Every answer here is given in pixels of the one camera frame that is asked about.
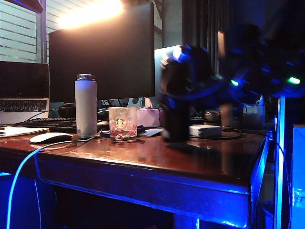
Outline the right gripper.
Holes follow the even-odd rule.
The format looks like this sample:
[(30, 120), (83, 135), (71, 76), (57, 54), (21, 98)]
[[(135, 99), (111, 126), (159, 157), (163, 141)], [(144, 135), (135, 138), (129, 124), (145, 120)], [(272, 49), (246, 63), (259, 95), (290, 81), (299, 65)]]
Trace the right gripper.
[(193, 104), (218, 106), (230, 101), (229, 80), (224, 76), (190, 73), (189, 80), (189, 95), (174, 96), (160, 92), (160, 105), (163, 110), (170, 113), (189, 113)]

